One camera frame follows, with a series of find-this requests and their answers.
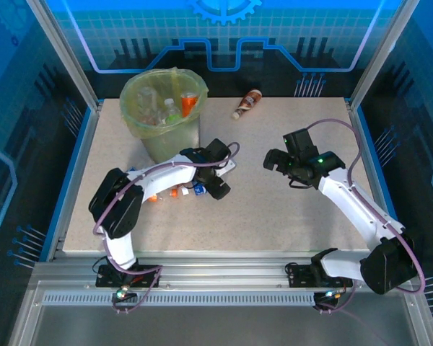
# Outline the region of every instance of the orange cup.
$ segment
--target orange cup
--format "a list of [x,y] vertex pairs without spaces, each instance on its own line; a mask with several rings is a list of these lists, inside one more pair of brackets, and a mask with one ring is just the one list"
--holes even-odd
[[181,94],[181,107],[183,108],[183,117],[187,117],[197,103],[197,95],[193,92]]

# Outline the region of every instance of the gear logo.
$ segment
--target gear logo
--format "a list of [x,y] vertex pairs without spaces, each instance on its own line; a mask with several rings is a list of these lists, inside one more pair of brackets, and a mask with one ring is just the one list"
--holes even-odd
[[26,1],[0,0],[0,21],[12,35],[18,35],[27,21]]
[[236,19],[244,20],[246,14],[253,14],[253,8],[261,5],[261,0],[188,0],[188,5],[203,20],[210,19],[212,24],[220,22],[226,25],[228,22],[236,24]]

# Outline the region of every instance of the brown bottle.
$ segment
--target brown bottle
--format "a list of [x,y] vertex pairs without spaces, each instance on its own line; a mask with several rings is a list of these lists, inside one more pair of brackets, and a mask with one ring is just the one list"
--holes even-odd
[[234,120],[239,119],[239,117],[248,110],[251,110],[258,101],[261,99],[261,91],[257,89],[252,89],[244,96],[239,104],[239,107],[232,113],[231,117]]

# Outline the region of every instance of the blue frame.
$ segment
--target blue frame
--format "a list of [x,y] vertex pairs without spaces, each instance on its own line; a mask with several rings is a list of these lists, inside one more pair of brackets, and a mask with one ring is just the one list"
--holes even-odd
[[385,203],[387,205],[388,214],[390,214],[390,216],[395,220],[398,220],[398,217],[396,216],[395,206],[393,205],[393,201],[391,200],[390,191],[388,190],[387,182],[385,181],[382,167],[380,166],[380,162],[378,161],[378,156],[374,147],[374,142],[370,135],[369,127],[367,126],[367,122],[364,117],[364,113],[362,112],[361,106],[357,108],[357,113],[358,113],[359,121],[361,122],[362,131],[364,132],[364,137],[366,138],[367,145],[369,146],[370,156],[374,164],[375,171],[377,172],[378,184],[382,189],[383,199],[385,200]]
[[72,175],[74,173],[74,167],[77,161],[77,157],[79,156],[80,148],[82,146],[82,141],[85,136],[85,132],[87,130],[87,125],[89,119],[92,116],[92,111],[89,107],[87,107],[87,111],[85,112],[84,120],[82,122],[82,126],[79,131],[79,135],[77,136],[77,140],[74,146],[74,151],[72,152],[71,161],[69,162],[69,166],[67,167],[66,176],[64,177],[63,186],[61,187],[61,192],[59,193],[58,202],[56,203],[55,210],[53,212],[53,217],[51,218],[50,226],[48,227],[48,233],[45,238],[45,242],[43,243],[42,252],[40,253],[39,262],[46,262],[48,253],[50,252],[51,243],[53,242],[53,238],[57,236],[56,234],[56,225],[58,224],[58,220],[61,217],[61,211],[63,209],[64,200],[66,198],[67,190],[69,188],[69,183],[71,182]]

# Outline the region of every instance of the blue block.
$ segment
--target blue block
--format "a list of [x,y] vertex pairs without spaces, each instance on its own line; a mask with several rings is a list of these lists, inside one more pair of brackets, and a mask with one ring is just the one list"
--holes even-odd
[[205,187],[202,184],[197,184],[194,186],[194,193],[196,196],[205,195],[206,192],[207,190],[205,190]]

